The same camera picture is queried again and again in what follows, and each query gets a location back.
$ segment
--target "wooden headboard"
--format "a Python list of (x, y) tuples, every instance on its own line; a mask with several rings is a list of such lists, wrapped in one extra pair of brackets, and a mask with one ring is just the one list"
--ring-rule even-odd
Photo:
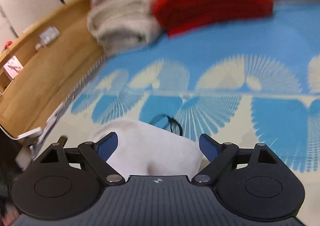
[[(13, 137), (45, 127), (48, 117), (104, 54), (87, 30), (90, 0), (75, 0), (35, 24), (0, 57), (2, 67), (13, 55), (23, 70), (0, 97), (0, 125)], [(55, 26), (60, 36), (39, 52), (39, 35)]]

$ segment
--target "red object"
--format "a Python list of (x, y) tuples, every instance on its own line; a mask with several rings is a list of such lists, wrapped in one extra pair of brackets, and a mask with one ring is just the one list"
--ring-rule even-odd
[(168, 35), (214, 22), (265, 17), (272, 0), (157, 0), (154, 14)]
[(5, 44), (4, 49), (5, 49), (5, 50), (8, 49), (8, 47), (9, 47), (10, 45), (12, 45), (12, 44), (13, 44), (12, 41), (8, 41), (8, 42)]

